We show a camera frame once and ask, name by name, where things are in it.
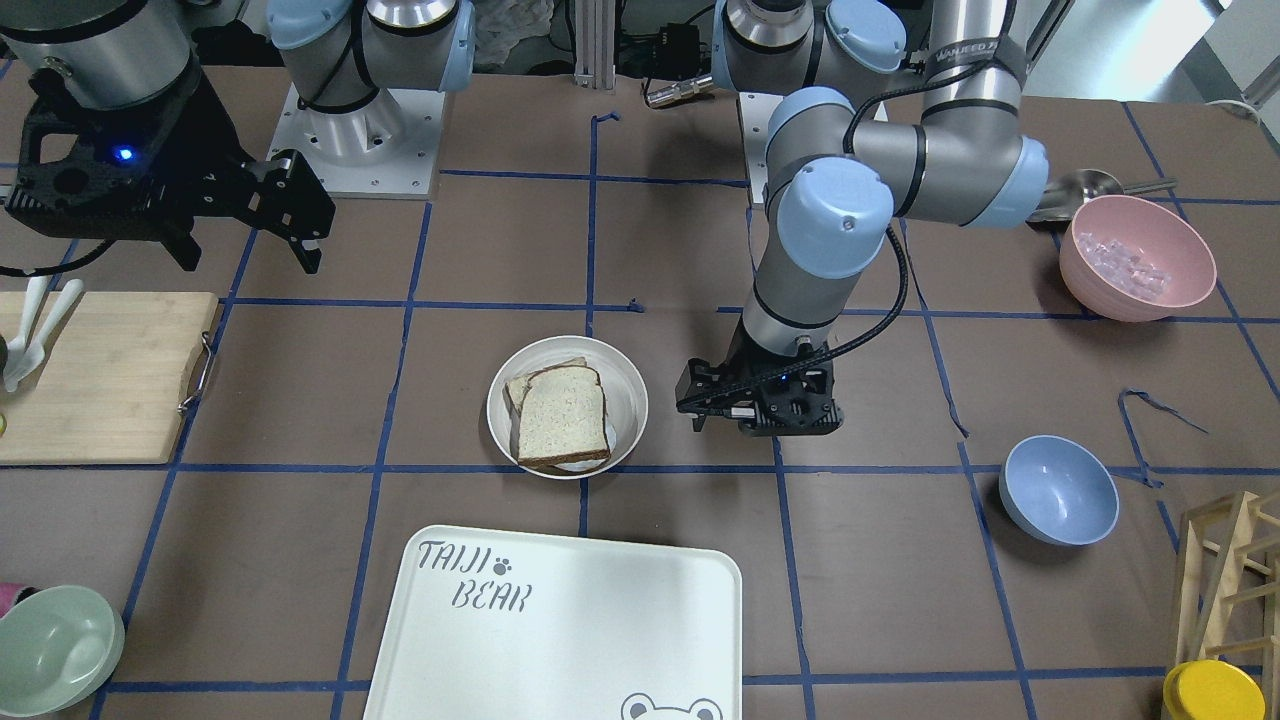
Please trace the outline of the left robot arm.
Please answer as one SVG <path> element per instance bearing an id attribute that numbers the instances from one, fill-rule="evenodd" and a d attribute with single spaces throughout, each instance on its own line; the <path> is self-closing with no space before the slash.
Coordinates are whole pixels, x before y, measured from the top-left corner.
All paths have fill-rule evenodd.
<path id="1" fill-rule="evenodd" d="M 769 238 L 722 363 L 687 363 L 675 406 L 694 430 L 840 428 L 835 359 L 905 304 L 910 261 L 893 223 L 1012 227 L 1050 164 L 1019 129 L 1027 56 L 1014 1 L 937 1 L 922 82 L 891 83 L 908 50 L 881 1 L 717 1 L 710 81 L 780 97 L 765 129 Z"/>

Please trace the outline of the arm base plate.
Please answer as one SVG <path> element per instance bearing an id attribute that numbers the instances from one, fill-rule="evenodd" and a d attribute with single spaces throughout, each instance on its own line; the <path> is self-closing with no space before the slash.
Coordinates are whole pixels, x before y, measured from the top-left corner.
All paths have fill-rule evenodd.
<path id="1" fill-rule="evenodd" d="M 291 86 L 270 150 L 302 152 L 334 199 L 429 200 L 451 100 L 436 91 L 383 88 L 364 108 L 326 114 L 301 108 Z"/>
<path id="2" fill-rule="evenodd" d="M 855 161 L 893 186 L 887 170 L 845 147 L 855 106 L 838 90 L 819 85 L 786 96 L 744 92 L 739 105 L 754 208 L 772 209 L 804 167 L 824 158 Z"/>

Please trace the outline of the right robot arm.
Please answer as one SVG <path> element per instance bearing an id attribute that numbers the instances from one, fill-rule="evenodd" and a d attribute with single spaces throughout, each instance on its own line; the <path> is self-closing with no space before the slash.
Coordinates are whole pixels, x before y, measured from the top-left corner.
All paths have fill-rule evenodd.
<path id="1" fill-rule="evenodd" d="M 20 136 L 9 217 L 50 238 L 92 240 L 77 270 L 114 243 L 163 246 L 186 272 L 198 217 L 232 217 L 284 240 L 302 270 L 321 263 L 337 208 L 312 158 L 383 159 L 407 141 L 394 91 L 457 92 L 474 68 L 471 1 L 270 1 L 271 46 L 307 124 L 302 149 L 256 159 L 207 78 L 174 1 L 5 1 L 3 42 L 36 100 Z"/>

